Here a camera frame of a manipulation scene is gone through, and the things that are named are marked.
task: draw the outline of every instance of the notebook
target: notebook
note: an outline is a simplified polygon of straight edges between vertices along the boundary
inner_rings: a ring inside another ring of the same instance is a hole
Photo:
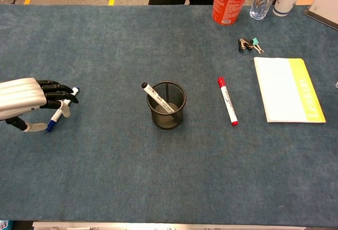
[[[268,122],[326,122],[303,59],[254,61]]]
[[[338,0],[314,0],[303,13],[338,30]]]

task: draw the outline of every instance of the blue marker cap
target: blue marker cap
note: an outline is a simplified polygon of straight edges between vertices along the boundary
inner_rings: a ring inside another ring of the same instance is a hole
[[[55,121],[50,120],[49,123],[48,123],[48,125],[47,125],[46,131],[47,132],[51,132],[52,129],[53,129],[53,127],[55,126],[55,123],[56,123]]]

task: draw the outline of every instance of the marker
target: marker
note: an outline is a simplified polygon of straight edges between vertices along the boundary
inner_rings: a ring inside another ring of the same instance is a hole
[[[233,105],[231,103],[230,96],[229,96],[228,90],[226,88],[226,82],[225,82],[224,78],[222,78],[222,77],[218,78],[218,84],[221,88],[222,95],[223,95],[223,98],[224,98],[224,102],[226,103],[226,106],[227,106],[227,110],[228,110],[228,113],[229,113],[231,124],[232,124],[232,126],[236,126],[238,124],[238,121],[237,121],[236,114],[234,113]]]
[[[164,110],[166,110],[168,113],[175,112],[175,110],[164,99],[162,99],[148,83],[142,83],[141,86],[151,98],[153,98],[161,107],[164,108]]]
[[[78,87],[73,87],[73,95],[75,96],[76,94],[78,94],[78,92],[80,91],[80,89]],[[69,105],[71,103],[71,100],[69,99],[65,99],[63,101],[65,104]],[[60,116],[62,115],[62,110],[58,109],[55,114],[52,116],[51,120],[49,121],[46,131],[51,132],[54,125],[57,123],[58,119],[60,118]]]

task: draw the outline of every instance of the black mesh pencil cup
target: black mesh pencil cup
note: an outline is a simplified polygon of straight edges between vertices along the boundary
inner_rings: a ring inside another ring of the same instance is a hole
[[[172,81],[162,81],[155,84],[153,89],[175,110],[172,113],[167,113],[151,96],[147,95],[147,103],[152,112],[153,122],[165,130],[178,126],[182,121],[183,107],[186,102],[183,87]]]

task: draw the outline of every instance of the white notebook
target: white notebook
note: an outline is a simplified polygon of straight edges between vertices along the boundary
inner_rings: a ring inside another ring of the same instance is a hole
[[[325,123],[304,61],[255,57],[268,122]]]

